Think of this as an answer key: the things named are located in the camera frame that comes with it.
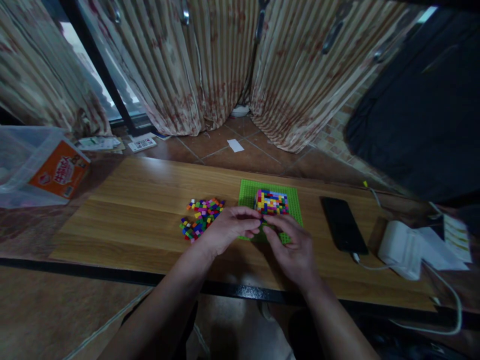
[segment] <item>table edge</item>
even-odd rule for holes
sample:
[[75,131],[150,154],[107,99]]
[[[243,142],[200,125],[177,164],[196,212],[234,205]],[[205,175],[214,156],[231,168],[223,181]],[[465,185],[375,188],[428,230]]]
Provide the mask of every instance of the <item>table edge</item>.
[[[150,287],[155,287],[165,276],[164,274],[152,272],[115,269],[71,262],[6,257],[0,257],[0,266]],[[305,300],[298,292],[272,290],[219,281],[206,280],[200,292],[202,294],[229,298],[260,300],[290,306],[306,306]],[[382,319],[409,321],[445,327],[454,327],[456,321],[456,311],[443,306],[435,306],[437,312],[433,312],[353,300],[341,299],[340,303],[349,313],[361,316],[371,316]],[[462,329],[480,331],[480,313],[463,311]]]

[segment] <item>clear plastic box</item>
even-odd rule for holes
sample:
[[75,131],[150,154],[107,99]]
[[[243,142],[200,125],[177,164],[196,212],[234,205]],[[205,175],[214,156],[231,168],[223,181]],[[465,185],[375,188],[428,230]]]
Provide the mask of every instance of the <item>clear plastic box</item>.
[[67,204],[90,160],[47,126],[0,126],[0,208]]

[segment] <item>hand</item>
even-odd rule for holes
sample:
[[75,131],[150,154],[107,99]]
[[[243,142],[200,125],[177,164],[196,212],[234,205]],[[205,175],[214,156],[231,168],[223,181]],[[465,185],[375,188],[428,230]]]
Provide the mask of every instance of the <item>hand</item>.
[[290,215],[264,215],[263,218],[268,224],[281,229],[291,238],[291,243],[283,245],[273,229],[268,226],[263,227],[273,254],[286,277],[292,280],[303,293],[317,287],[322,280],[315,264],[310,234]]
[[225,207],[199,240],[208,245],[214,256],[220,255],[239,236],[251,239],[258,234],[261,218],[246,206]]

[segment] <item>green baseplate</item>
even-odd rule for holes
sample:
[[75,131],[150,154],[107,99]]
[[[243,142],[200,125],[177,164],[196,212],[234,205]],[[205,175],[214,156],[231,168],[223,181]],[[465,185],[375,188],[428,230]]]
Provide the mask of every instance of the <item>green baseplate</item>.
[[[297,194],[297,189],[294,187],[272,185],[264,182],[257,182],[257,181],[243,179],[240,183],[240,194],[238,196],[238,205],[246,206],[251,209],[254,209],[255,203],[257,201],[257,192],[259,189],[286,194],[288,199],[289,214],[300,225],[302,226],[304,225],[304,222],[302,221],[302,213],[300,212],[299,195]],[[256,234],[254,238],[250,239],[245,236],[240,236],[239,238],[243,240],[258,242],[258,243],[266,243],[268,240],[267,240],[267,236],[262,230],[263,226],[265,225],[262,224],[262,226],[260,227],[260,233]],[[290,236],[288,236],[284,232],[282,232],[279,235],[279,237],[282,244],[288,244],[292,242],[292,240],[290,239]]]

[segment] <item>tiled floor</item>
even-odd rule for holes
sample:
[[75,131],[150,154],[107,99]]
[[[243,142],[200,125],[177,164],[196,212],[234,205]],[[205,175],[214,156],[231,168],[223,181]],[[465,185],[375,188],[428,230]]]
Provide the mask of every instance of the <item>tiled floor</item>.
[[[130,142],[124,129],[114,129],[114,133]],[[227,143],[230,139],[237,139],[245,150],[234,153]],[[156,142],[156,147],[135,156],[354,186],[362,186],[365,180],[357,170],[314,147],[299,154],[276,148],[248,117],[229,119],[225,126],[197,137]],[[132,154],[128,146],[124,154]],[[4,267],[0,267],[0,279],[2,359],[94,359],[117,331],[129,303],[147,289]],[[225,352],[236,352],[238,359],[291,357],[279,325],[263,319],[253,301],[202,295],[196,323],[213,358],[224,357]],[[188,349],[189,359],[203,354],[194,333]]]
[[[131,141],[125,129],[117,128],[113,132],[126,143]],[[233,152],[227,143],[231,139],[238,140],[245,150]],[[249,117],[230,118],[219,129],[205,131],[198,136],[178,136],[165,141],[157,139],[156,142],[157,146],[135,155],[359,187],[368,180],[374,189],[388,190],[315,147],[307,146],[298,154],[280,150],[270,143]],[[124,154],[131,155],[130,148]]]

